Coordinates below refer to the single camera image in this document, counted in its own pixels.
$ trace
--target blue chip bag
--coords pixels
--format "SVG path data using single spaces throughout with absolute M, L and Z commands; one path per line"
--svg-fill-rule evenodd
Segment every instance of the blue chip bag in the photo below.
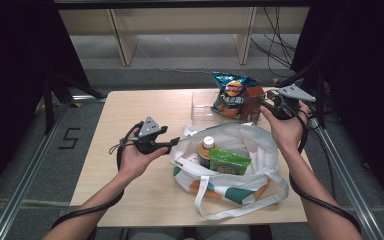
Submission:
M 213 72 L 220 92 L 211 110 L 230 118 L 239 119 L 245 90 L 257 86 L 255 79 L 228 73 Z

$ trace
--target finger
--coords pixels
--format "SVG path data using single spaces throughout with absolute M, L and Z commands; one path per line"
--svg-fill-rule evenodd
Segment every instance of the finger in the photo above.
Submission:
M 148 154 L 147 156 L 150 158 L 151 161 L 153 161 L 154 159 L 157 159 L 157 158 L 161 157 L 162 155 L 164 155 L 164 153 L 166 153 L 167 151 L 168 151 L 168 148 L 163 147 L 163 148 L 159 148 L 159 149 L 153 151 L 152 153 Z
M 268 110 L 265 106 L 260 106 L 260 111 L 263 116 L 271 123 L 276 117 L 273 116 L 273 113 Z
M 300 100 L 299 107 L 300 107 L 298 112 L 299 116 L 304 120 L 308 120 L 308 111 L 309 111 L 308 106 Z
M 138 131 L 139 131 L 139 128 L 133 129 L 133 131 L 129 135 L 129 138 L 136 137 Z M 134 142 L 133 141 L 126 142 L 126 145 L 131 145 L 131 144 L 134 144 Z

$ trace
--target black curtain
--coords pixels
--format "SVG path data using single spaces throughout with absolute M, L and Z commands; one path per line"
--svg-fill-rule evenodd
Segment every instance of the black curtain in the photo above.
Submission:
M 1 0 L 0 174 L 21 144 L 52 71 L 89 86 L 56 9 Z
M 320 69 L 338 114 L 384 188 L 384 1 L 351 2 L 339 26 L 342 35 L 334 39 Z M 323 16 L 341 14 L 344 8 L 333 9 L 318 6 L 310 11 L 294 70 L 307 66 L 312 49 L 320 46 L 331 24 Z

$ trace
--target metal frame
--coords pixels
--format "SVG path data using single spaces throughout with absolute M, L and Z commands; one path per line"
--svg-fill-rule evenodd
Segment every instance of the metal frame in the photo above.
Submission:
M 311 124 L 313 127 L 319 126 L 317 119 L 312 119 Z M 327 130 L 325 128 L 318 127 L 315 131 L 320 134 L 323 143 L 330 155 L 332 166 L 334 167 L 335 172 L 338 174 L 339 180 L 341 181 L 342 186 L 344 187 L 355 212 L 360 218 L 360 222 L 366 230 L 367 235 L 370 239 L 373 240 L 384 239 L 384 234 L 377 224 L 375 216 L 370 210 L 363 195 L 358 190 L 358 186 L 354 182 L 354 179 L 342 161 L 342 158 L 336 150 L 335 145 L 333 144 Z
M 335 0 L 19 0 L 17 5 L 62 9 L 131 9 L 190 7 L 301 7 L 338 2 Z
M 69 103 L 63 103 L 60 105 L 60 110 L 56 114 L 56 120 L 53 127 L 43 137 L 38 149 L 36 150 L 36 153 L 34 154 L 29 166 L 27 167 L 27 170 L 24 173 L 23 178 L 18 184 L 17 189 L 15 190 L 8 204 L 5 206 L 5 209 L 0 217 L 0 239 L 5 239 L 12 223 L 14 222 L 23 199 L 34 180 L 36 173 L 38 172 L 43 159 L 46 156 L 46 153 L 48 152 L 49 145 L 54 139 L 59 123 L 61 122 L 61 119 L 69 107 Z

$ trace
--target table top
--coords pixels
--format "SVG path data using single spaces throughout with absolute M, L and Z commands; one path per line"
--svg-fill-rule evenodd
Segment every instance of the table top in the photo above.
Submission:
M 192 95 L 217 92 L 218 89 L 111 92 L 101 113 L 70 205 L 81 205 L 116 175 L 116 153 L 109 155 L 108 151 L 133 125 L 151 116 L 160 126 L 168 126 L 167 132 L 159 135 L 157 142 L 167 142 L 176 137 L 183 139 L 183 126 L 211 123 L 192 121 Z M 257 125 L 270 130 L 263 117 Z M 303 157 L 308 162 L 305 152 Z M 280 153 L 279 162 L 280 173 L 289 182 L 288 167 Z M 195 211 L 195 196 L 186 192 L 174 180 L 173 168 L 168 155 L 151 163 L 146 172 L 126 188 L 123 199 L 108 210 L 98 226 L 200 226 L 307 221 L 300 198 L 292 189 L 289 197 L 282 202 L 245 216 L 218 221 L 205 220 Z M 265 194 L 279 189 L 275 184 L 270 184 Z M 215 213 L 237 207 L 239 205 L 235 203 L 204 198 L 202 209 L 204 213 Z

